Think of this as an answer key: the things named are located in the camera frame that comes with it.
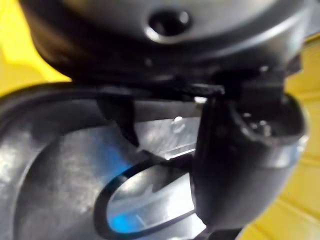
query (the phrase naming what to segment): black plastic housing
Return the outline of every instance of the black plastic housing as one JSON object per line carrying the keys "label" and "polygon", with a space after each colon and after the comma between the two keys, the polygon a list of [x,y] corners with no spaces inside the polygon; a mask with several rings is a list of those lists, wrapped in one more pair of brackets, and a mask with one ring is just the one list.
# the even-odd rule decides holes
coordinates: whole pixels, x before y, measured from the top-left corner
{"label": "black plastic housing", "polygon": [[278,196],[307,140],[303,111],[289,95],[247,108],[208,101],[192,162],[197,215],[212,231],[249,224]]}

